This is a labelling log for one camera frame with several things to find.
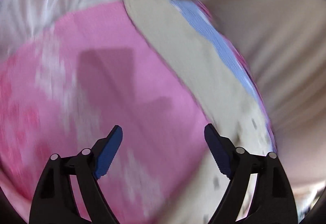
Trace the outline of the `beige knit sweater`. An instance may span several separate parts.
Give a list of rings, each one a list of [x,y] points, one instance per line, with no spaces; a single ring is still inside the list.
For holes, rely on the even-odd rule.
[[[231,43],[192,0],[124,0],[135,27],[175,72],[209,123],[249,153],[273,151],[269,119]]]

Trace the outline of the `pink blue floral bedsheet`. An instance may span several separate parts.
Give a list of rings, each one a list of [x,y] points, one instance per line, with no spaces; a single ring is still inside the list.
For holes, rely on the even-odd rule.
[[[228,178],[210,118],[121,1],[70,13],[1,63],[1,188],[24,221],[50,156],[123,130],[99,186],[120,223],[207,223]]]

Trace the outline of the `beige curtain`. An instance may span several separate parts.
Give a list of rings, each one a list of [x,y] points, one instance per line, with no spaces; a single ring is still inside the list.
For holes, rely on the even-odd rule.
[[[200,0],[243,55],[292,185],[325,180],[325,0]]]

